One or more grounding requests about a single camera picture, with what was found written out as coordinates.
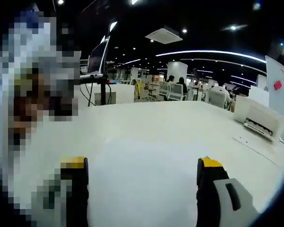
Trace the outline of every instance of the office chair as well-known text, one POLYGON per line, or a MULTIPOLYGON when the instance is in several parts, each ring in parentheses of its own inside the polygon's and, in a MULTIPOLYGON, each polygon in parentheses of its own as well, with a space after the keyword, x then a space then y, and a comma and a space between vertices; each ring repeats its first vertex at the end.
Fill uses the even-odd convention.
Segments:
POLYGON ((225 108, 226 94, 208 90, 208 103, 219 108, 225 108))
POLYGON ((159 95, 168 97, 169 96, 169 83, 161 82, 159 83, 159 95))
POLYGON ((170 84, 170 93, 167 97, 168 100, 183 101, 187 98, 187 94, 183 94, 182 84, 170 84))

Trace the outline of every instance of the person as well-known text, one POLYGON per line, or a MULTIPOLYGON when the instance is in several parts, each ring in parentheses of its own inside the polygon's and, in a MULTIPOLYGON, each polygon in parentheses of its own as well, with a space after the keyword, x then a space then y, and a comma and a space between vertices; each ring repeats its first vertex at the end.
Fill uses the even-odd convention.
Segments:
POLYGON ((169 79, 166 80, 166 82, 171 83, 171 82, 173 82, 174 80, 175 80, 175 77, 174 77, 173 75, 170 75, 170 76, 169 76, 169 79))
POLYGON ((184 82, 184 78, 183 77, 180 77, 179 78, 179 82, 177 84, 182 84, 183 85, 183 94, 185 95, 187 93, 187 86, 184 82))
MULTIPOLYGON (((63 44, 66 34, 51 42, 54 38, 50 31, 56 29, 56 23, 52 20, 47 26, 41 26, 41 21, 45 20, 40 20, 37 12, 21 14, 14 24, 20 29, 9 30, 7 45, 0 53, 0 226, 35 226, 35 218, 56 215, 56 210, 44 208, 39 201, 34 203, 39 206, 37 209, 32 207, 30 214, 24 215, 27 211, 20 210, 18 200, 10 193, 16 174, 13 169, 26 140, 44 114, 54 121, 66 121, 77 115, 74 85, 80 78, 79 51, 69 43, 63 44), (38 22, 33 24, 37 32, 30 27, 32 21, 38 22), (60 51, 52 43, 59 45, 60 51), (17 53, 15 46, 21 46, 17 53)), ((53 218, 47 218, 42 226, 54 226, 54 223, 53 218)))
MULTIPOLYGON (((225 89, 225 88, 223 88, 223 85, 224 85, 224 80, 223 79, 219 79, 218 80, 218 86, 215 86, 215 87, 212 87, 210 90, 211 91, 215 91, 215 92, 221 92, 221 93, 224 93, 225 94, 225 101, 227 102, 227 103, 232 103, 233 101, 232 101, 232 99, 231 99, 231 96, 230 96, 230 94, 229 94, 229 92, 225 89)), ((206 100, 205 100, 205 102, 209 102, 209 95, 208 94, 206 94, 206 100)))

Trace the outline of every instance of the white desk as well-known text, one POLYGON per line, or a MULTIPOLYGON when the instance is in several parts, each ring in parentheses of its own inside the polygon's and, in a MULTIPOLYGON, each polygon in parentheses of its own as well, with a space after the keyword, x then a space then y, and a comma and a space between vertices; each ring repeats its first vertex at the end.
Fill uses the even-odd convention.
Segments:
POLYGON ((258 211, 284 176, 284 144, 268 144, 235 122, 231 112, 203 102, 97 106, 79 116, 45 121, 37 129, 15 176, 21 204, 29 203, 30 192, 65 156, 89 159, 95 227, 195 226, 199 157, 220 161, 252 194, 258 211), (257 143, 277 166, 233 136, 257 143))

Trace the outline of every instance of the red magnet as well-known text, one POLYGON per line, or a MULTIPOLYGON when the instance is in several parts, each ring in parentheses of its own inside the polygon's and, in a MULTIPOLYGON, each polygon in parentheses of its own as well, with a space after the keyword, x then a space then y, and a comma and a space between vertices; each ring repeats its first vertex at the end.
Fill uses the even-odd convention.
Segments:
POLYGON ((279 90, 282 87, 282 83, 280 80, 278 80, 275 84, 274 84, 275 90, 279 90))

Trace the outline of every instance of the black ceiling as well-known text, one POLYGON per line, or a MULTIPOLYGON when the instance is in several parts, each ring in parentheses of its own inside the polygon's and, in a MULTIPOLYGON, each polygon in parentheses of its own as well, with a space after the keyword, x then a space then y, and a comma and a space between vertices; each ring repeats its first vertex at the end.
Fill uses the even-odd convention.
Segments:
MULTIPOLYGON (((252 55, 260 59, 270 55, 284 64, 284 55, 280 55, 280 43, 284 44, 282 1, 265 1, 261 3, 259 10, 253 10, 257 0, 139 0, 133 6, 130 0, 64 0, 65 3, 61 6, 57 1, 54 0, 56 15, 74 28, 75 42, 82 50, 82 58, 87 58, 107 33, 109 23, 118 21, 111 33, 107 56, 108 61, 115 61, 112 67, 117 66, 117 63, 141 59, 122 67, 134 65, 152 70, 166 68, 169 61, 176 60, 188 65, 188 73, 192 73, 193 68, 198 68, 214 72, 204 73, 204 76, 219 76, 224 69, 224 73, 228 75, 256 81, 259 72, 240 65, 180 60, 231 61, 266 71, 264 63, 248 58, 220 53, 183 53, 161 57, 155 55, 187 50, 218 50, 252 55), (151 43, 145 38, 164 25, 179 32, 183 41, 161 44, 151 43), (231 25, 248 26, 235 32, 222 31, 231 25), (182 33, 183 28, 188 30, 186 34, 182 33)), ((52 0, 37 1, 37 5, 46 15, 53 12, 52 0)))

